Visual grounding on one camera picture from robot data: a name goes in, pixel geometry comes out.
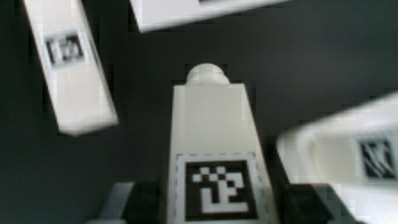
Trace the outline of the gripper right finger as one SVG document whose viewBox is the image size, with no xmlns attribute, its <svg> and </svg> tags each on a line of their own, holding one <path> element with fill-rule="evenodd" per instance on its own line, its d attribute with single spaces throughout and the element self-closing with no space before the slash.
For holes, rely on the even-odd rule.
<svg viewBox="0 0 398 224">
<path fill-rule="evenodd" d="M 329 184 L 287 184 L 281 194 L 283 224 L 360 224 Z"/>
</svg>

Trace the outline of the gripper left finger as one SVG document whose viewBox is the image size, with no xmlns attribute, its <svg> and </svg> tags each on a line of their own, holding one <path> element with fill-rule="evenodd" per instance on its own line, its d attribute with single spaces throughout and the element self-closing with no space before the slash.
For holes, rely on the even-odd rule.
<svg viewBox="0 0 398 224">
<path fill-rule="evenodd" d="M 155 182 L 118 182 L 97 218 L 88 224 L 161 224 L 161 190 Z"/>
</svg>

